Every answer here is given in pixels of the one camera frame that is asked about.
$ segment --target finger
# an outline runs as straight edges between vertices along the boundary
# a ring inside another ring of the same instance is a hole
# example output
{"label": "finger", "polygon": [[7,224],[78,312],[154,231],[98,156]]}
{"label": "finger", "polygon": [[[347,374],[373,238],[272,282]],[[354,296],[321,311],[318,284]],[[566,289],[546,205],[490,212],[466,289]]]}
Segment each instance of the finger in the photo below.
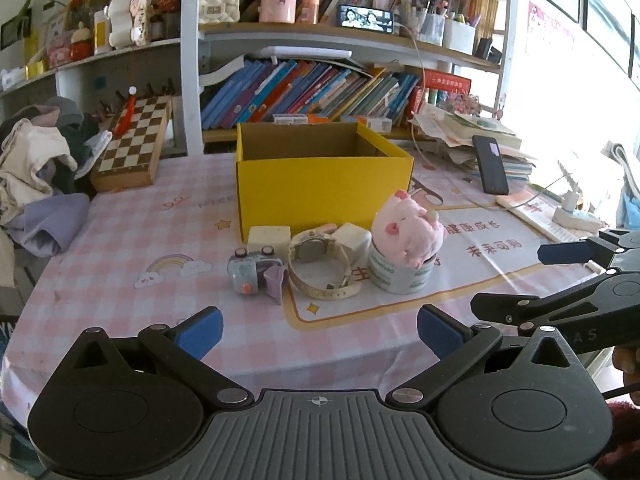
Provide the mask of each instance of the finger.
{"label": "finger", "polygon": [[[640,383],[640,373],[633,374],[633,375],[622,374],[622,381],[625,386],[629,386],[630,384]],[[629,397],[631,397],[631,400],[634,404],[637,404],[640,406],[640,392],[633,392],[629,394]]]}
{"label": "finger", "polygon": [[618,370],[622,370],[625,374],[633,374],[636,372],[638,362],[636,361],[635,350],[616,346],[613,349],[613,356],[611,360],[613,361],[613,365]]}

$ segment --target chessboard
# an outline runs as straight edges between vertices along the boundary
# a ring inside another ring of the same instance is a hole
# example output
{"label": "chessboard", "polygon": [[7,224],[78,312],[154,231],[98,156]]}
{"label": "chessboard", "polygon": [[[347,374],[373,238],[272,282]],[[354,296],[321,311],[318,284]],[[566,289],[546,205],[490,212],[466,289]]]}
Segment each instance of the chessboard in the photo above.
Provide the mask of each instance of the chessboard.
{"label": "chessboard", "polygon": [[[129,130],[119,139],[113,139],[95,163],[91,182],[96,190],[153,184],[171,118],[171,103],[171,96],[136,100]],[[123,109],[113,126],[125,113],[126,109]]]}

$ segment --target crosshair logo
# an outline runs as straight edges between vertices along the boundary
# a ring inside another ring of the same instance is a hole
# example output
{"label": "crosshair logo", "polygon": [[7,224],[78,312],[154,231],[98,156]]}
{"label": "crosshair logo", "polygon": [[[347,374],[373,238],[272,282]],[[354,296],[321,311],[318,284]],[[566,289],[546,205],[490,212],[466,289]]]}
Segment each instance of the crosshair logo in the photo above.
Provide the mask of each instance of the crosshair logo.
{"label": "crosshair logo", "polygon": [[324,406],[326,403],[331,401],[326,397],[318,396],[311,399],[311,402],[314,403],[316,406]]}

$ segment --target cloud print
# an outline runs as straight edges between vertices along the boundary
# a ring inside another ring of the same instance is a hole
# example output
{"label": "cloud print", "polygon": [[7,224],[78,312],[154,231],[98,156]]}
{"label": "cloud print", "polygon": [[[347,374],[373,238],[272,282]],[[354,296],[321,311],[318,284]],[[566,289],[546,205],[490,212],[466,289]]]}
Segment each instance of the cloud print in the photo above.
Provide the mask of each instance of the cloud print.
{"label": "cloud print", "polygon": [[180,269],[180,277],[190,278],[191,276],[197,276],[203,272],[209,272],[211,269],[213,269],[213,266],[207,262],[203,262],[202,260],[186,262]]}
{"label": "cloud print", "polygon": [[162,282],[164,282],[164,276],[159,272],[143,272],[133,286],[135,288],[145,288]]}

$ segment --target person's hand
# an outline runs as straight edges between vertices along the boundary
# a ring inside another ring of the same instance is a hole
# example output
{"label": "person's hand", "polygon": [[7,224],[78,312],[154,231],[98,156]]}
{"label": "person's hand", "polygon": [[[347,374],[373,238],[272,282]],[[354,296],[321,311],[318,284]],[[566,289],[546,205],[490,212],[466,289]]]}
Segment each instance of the person's hand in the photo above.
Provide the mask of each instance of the person's hand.
{"label": "person's hand", "polygon": [[[640,343],[634,346],[616,346],[613,349],[613,365],[623,372],[625,386],[640,382]],[[640,406],[640,392],[630,394],[631,400]]]}

